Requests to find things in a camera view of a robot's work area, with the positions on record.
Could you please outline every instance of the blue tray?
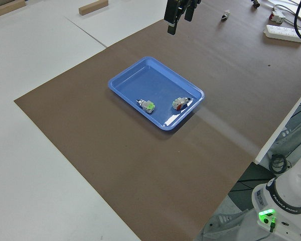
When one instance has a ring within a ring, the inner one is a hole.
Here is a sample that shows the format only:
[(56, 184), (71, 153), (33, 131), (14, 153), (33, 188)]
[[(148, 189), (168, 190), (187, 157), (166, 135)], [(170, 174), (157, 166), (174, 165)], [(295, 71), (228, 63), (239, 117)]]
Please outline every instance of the blue tray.
[[(144, 57), (108, 82), (108, 87), (156, 126), (169, 131), (176, 127), (203, 99), (204, 92), (152, 57)], [(182, 110), (172, 107), (178, 97), (191, 100)], [(151, 114), (136, 102), (155, 104)]]

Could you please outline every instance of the wooden block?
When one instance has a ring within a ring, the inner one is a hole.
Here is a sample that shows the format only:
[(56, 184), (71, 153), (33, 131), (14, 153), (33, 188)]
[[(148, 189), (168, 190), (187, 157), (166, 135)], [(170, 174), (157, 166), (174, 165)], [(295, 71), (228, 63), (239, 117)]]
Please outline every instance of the wooden block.
[(91, 13), (93, 11), (96, 11), (96, 10), (101, 9), (106, 6), (108, 6), (108, 0), (99, 0), (92, 4), (88, 4), (86, 6), (79, 8), (79, 14), (85, 15), (85, 14)]
[(13, 10), (22, 8), (26, 5), (25, 0), (15, 0), (13, 2), (4, 4), (0, 6), (0, 16), (3, 14), (7, 14)]

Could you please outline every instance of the brown mat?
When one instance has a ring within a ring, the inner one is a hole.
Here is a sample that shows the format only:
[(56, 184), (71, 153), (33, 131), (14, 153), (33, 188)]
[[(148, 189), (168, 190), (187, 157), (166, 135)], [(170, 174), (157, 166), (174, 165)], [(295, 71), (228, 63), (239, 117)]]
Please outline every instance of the brown mat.
[[(192, 240), (301, 96), (301, 44), (251, 4), (202, 1), (175, 36), (159, 21), (16, 100), (141, 240)], [(107, 88), (143, 56), (205, 91), (173, 132)]]

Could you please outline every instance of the white power strip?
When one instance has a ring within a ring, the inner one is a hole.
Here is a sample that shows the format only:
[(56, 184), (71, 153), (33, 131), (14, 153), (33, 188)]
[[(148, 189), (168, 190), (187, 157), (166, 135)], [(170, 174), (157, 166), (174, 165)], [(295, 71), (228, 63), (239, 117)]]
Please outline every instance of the white power strip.
[(296, 34), (294, 29), (273, 26), (273, 25), (266, 25), (264, 29), (264, 33), (269, 38), (283, 39), (283, 40), (289, 40), (289, 41), (301, 43), (301, 39)]

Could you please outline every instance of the black label band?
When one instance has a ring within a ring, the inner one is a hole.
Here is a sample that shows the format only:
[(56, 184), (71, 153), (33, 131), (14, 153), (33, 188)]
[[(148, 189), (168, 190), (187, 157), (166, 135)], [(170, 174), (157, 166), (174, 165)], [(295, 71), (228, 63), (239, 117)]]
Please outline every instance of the black label band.
[(286, 211), (288, 213), (301, 214), (301, 207), (293, 207), (293, 206), (287, 204), (282, 198), (280, 198), (278, 192), (276, 191), (275, 180), (276, 180), (276, 178), (273, 180), (273, 182), (271, 183), (270, 186), (266, 185), (266, 187), (265, 187), (270, 192), (270, 195), (271, 195), (271, 198), (273, 199), (273, 201), (280, 208), (282, 208), (284, 211)]

